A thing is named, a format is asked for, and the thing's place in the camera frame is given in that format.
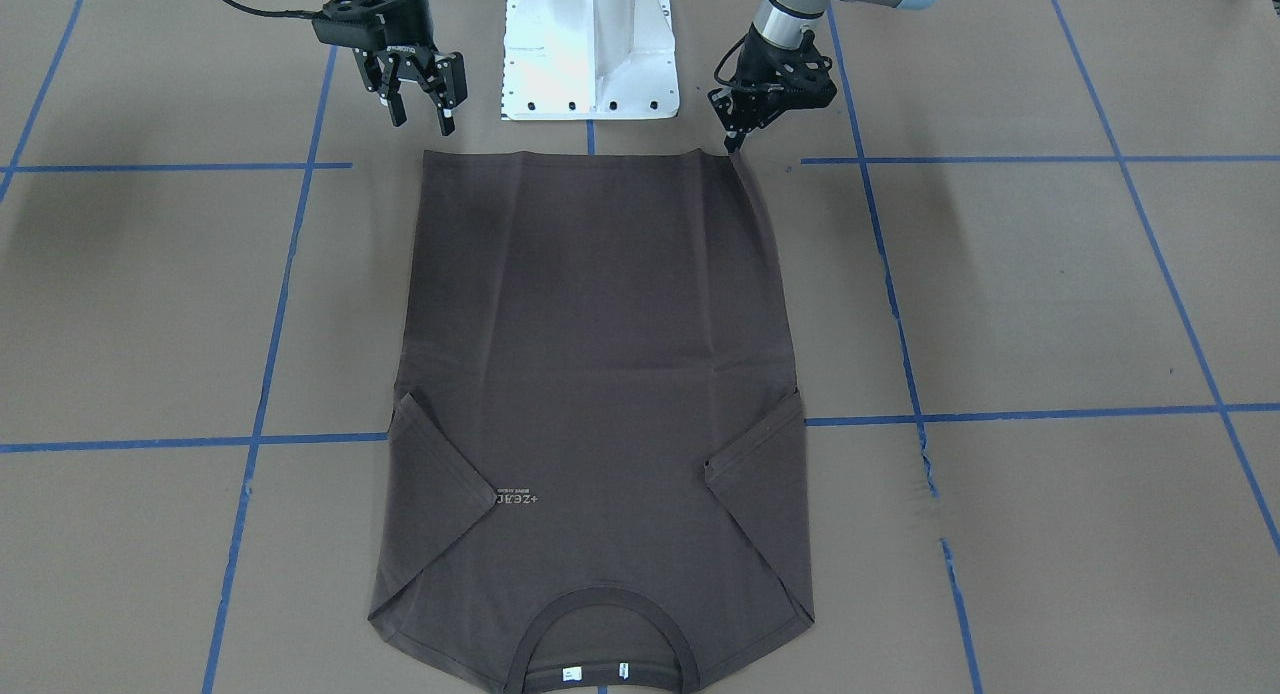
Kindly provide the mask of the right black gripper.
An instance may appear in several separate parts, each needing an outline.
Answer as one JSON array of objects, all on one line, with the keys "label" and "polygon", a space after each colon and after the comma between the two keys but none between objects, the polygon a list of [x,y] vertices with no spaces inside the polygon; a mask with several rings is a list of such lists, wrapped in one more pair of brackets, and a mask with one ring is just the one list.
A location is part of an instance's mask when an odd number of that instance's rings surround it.
[{"label": "right black gripper", "polygon": [[440,134],[453,134],[453,108],[467,100],[465,60],[436,47],[429,0],[360,0],[357,12],[365,41],[352,50],[365,88],[387,102],[392,125],[407,120],[399,87],[412,82],[434,102]]}]

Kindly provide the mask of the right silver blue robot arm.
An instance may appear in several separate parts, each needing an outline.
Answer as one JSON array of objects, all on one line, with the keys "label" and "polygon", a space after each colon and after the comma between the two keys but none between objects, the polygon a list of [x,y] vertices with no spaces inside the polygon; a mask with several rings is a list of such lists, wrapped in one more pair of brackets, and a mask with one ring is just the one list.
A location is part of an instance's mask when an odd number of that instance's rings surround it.
[{"label": "right silver blue robot arm", "polygon": [[364,87],[376,93],[393,125],[407,120],[401,85],[417,85],[436,111],[440,133],[456,131],[454,110],[468,97],[462,52],[436,46],[429,0],[360,0],[371,6],[374,47],[356,52]]}]

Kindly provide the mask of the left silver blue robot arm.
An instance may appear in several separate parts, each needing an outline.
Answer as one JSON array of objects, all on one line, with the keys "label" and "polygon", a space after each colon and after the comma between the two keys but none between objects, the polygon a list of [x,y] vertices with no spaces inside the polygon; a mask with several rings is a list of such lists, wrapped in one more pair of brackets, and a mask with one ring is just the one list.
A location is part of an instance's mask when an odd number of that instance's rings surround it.
[{"label": "left silver blue robot arm", "polygon": [[[717,87],[707,96],[724,129],[724,149],[740,151],[748,134],[786,114],[824,109],[837,87],[831,58],[817,47],[815,28],[831,3],[869,3],[918,12],[937,0],[762,0],[746,33],[714,70]],[[732,76],[722,68],[735,59]]]}]

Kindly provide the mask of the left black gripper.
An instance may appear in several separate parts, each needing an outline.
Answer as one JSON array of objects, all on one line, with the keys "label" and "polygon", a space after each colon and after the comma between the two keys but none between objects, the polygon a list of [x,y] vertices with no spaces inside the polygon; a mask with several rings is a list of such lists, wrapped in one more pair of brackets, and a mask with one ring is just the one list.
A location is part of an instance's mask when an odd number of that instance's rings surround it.
[{"label": "left black gripper", "polygon": [[[813,29],[800,29],[797,47],[805,41],[815,44]],[[717,65],[718,87],[708,93],[708,100],[728,134],[730,155],[741,150],[746,134],[771,125],[785,111],[795,111],[785,109],[780,65],[785,52],[797,47],[780,47],[751,28]]]}]

